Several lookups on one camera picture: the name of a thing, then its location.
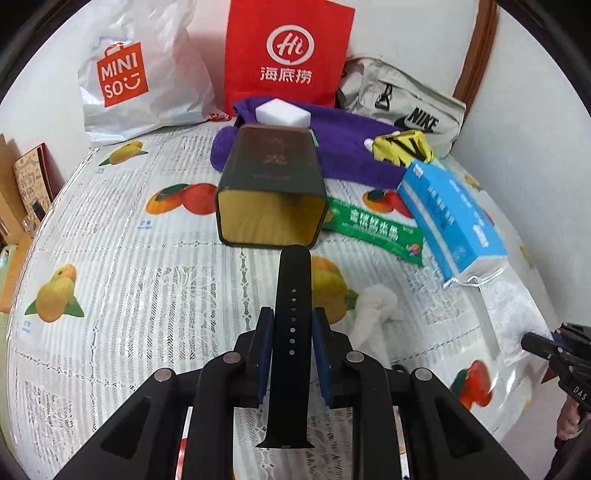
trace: green snack package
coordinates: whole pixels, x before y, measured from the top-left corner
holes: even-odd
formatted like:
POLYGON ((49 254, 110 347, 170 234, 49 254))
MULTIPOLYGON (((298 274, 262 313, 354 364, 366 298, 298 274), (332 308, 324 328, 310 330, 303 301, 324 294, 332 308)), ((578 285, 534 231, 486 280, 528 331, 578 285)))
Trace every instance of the green snack package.
POLYGON ((423 231, 419 227, 386 220, 366 210, 328 197, 328 212, 322 228, 358 238, 423 265, 423 231))

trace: fruit print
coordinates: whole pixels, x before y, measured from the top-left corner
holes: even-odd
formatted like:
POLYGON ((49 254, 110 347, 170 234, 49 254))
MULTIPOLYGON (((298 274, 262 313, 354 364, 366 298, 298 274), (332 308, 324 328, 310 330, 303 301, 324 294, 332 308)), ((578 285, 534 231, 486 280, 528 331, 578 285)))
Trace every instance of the fruit print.
POLYGON ((159 215, 180 207, 183 204, 183 190, 188 186, 188 183, 179 183, 154 193, 146 204, 146 212, 159 215))
MULTIPOLYGON (((185 451, 187 450, 187 439, 184 438, 181 440, 181 446, 178 450, 178 461, 177 461, 177 470, 174 474, 174 480, 181 480, 183 477, 183 467, 184 467, 184 456, 185 451)), ((232 480, 236 480, 234 477, 234 470, 232 469, 232 480)))
POLYGON ((475 178, 471 175, 468 175, 467 173, 464 174, 464 181, 477 192, 481 192, 483 190, 475 178))
POLYGON ((197 183, 183 190, 183 206, 195 215, 209 215, 216 211, 217 187, 211 183, 197 183))
POLYGON ((349 289, 339 267, 327 258, 313 255, 311 264, 312 303, 324 308, 329 323, 336 323, 355 308, 359 295, 349 289))
POLYGON ((209 215, 216 211, 216 190, 211 183, 177 183, 152 195, 146 204, 146 212, 160 215, 183 205, 195 215, 209 215))
POLYGON ((523 258, 525 258, 525 261, 530 266, 530 268, 534 268, 534 259, 532 258, 529 250, 526 249, 525 245, 521 245, 519 250, 521 251, 521 255, 523 255, 523 258))
POLYGON ((37 314, 46 323, 53 323, 62 315, 83 317, 84 312, 74 296, 76 277, 74 265, 65 264, 58 268, 51 280, 39 288, 25 315, 37 314))
POLYGON ((411 255, 411 257, 417 257, 421 254, 421 245, 419 244, 412 244, 407 246, 407 251, 411 255))
POLYGON ((137 157, 139 155, 146 155, 148 152, 142 150, 144 144, 139 140, 129 142, 123 147, 115 150, 109 158, 99 164, 99 167, 103 165, 119 165, 130 158, 137 157))
POLYGON ((396 210, 406 218, 413 218, 398 192, 392 190, 371 190, 361 197, 365 206, 376 213, 390 213, 396 210))
POLYGON ((329 223, 334 217, 335 214, 330 210, 327 210, 326 215, 324 216, 324 221, 322 223, 329 223))
POLYGON ((449 389, 468 410, 474 403, 486 407, 491 402, 492 391, 491 376, 484 362, 474 360, 470 368, 460 370, 449 389))

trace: white sponge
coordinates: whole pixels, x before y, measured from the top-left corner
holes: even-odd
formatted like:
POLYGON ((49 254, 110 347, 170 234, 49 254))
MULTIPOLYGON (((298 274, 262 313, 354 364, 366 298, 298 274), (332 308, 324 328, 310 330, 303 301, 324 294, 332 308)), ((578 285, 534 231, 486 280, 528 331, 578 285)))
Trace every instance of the white sponge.
POLYGON ((256 107, 256 121, 263 125, 282 127, 310 127, 310 112, 290 103, 274 98, 256 107))

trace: orange illustration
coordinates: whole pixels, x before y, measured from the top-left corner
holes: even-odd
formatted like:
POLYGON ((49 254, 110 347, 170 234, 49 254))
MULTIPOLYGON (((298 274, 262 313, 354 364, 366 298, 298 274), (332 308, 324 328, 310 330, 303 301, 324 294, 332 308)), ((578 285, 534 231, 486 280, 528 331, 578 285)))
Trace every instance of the orange illustration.
POLYGON ((398 192, 392 190, 371 190, 361 197, 363 203, 373 212, 390 213, 396 210, 407 218, 413 218, 398 192))
POLYGON ((314 255, 311 260, 312 302, 314 307, 324 307, 329 323, 336 323, 355 308, 358 294, 349 289, 337 265, 314 255))
POLYGON ((211 183, 177 183, 152 195, 146 204, 146 212, 159 215, 183 205, 195 215, 209 215, 216 211, 216 189, 211 183))
POLYGON ((197 183, 183 190, 183 205, 196 215, 209 215, 216 211, 217 187, 211 183, 197 183))
POLYGON ((468 410, 474 403, 486 407, 491 402, 492 391, 491 376, 484 362, 474 360, 470 368, 460 370, 450 390, 468 410))
POLYGON ((74 296, 76 276, 76 267, 72 264, 58 268, 51 280, 41 286, 25 315, 37 314, 47 323, 55 322, 62 315, 83 317, 84 312, 74 296))

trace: haidilao bag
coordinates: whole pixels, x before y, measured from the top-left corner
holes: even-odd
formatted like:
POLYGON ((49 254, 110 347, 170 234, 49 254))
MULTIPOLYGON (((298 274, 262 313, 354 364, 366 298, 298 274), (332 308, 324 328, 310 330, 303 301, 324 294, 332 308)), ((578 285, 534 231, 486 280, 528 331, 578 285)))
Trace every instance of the haidilao bag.
POLYGON ((327 0, 232 0, 224 110, 269 95, 334 106, 354 13, 327 0))
POLYGON ((102 0, 78 72, 91 147, 217 116, 207 68, 186 27, 195 0, 102 0))

